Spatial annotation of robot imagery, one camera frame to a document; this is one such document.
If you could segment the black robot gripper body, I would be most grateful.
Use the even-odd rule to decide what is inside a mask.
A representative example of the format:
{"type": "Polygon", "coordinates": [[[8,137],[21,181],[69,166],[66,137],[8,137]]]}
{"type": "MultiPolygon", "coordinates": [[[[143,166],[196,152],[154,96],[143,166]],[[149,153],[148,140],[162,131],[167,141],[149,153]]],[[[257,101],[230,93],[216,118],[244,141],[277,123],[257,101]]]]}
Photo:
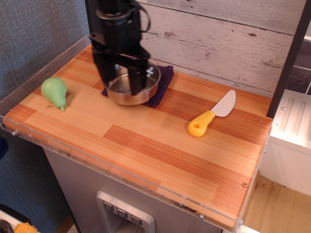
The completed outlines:
{"type": "Polygon", "coordinates": [[[107,14],[96,9],[90,33],[93,53],[122,66],[147,70],[150,54],[140,45],[142,7],[125,7],[122,12],[107,14]]]}

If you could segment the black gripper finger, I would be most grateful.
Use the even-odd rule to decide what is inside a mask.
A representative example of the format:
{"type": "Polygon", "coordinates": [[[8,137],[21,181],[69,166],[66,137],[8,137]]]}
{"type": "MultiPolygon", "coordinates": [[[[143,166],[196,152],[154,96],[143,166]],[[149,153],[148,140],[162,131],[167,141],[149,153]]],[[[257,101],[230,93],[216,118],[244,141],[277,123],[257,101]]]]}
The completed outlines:
{"type": "Polygon", "coordinates": [[[110,82],[117,77],[115,62],[105,54],[93,53],[94,63],[100,73],[102,83],[108,87],[110,82]]]}
{"type": "Polygon", "coordinates": [[[147,70],[149,68],[149,65],[143,69],[133,67],[128,68],[128,78],[132,96],[136,96],[146,87],[147,70]]]}

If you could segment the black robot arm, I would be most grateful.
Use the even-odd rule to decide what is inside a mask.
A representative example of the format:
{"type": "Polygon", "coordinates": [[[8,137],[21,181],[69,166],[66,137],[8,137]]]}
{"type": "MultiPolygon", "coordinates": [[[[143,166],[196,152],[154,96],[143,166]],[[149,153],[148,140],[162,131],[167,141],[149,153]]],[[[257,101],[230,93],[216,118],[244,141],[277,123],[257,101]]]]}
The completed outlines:
{"type": "Polygon", "coordinates": [[[146,86],[150,54],[140,45],[140,11],[135,0],[87,0],[86,13],[94,63],[102,81],[116,79],[115,65],[128,69],[130,93],[135,96],[146,86]]]}

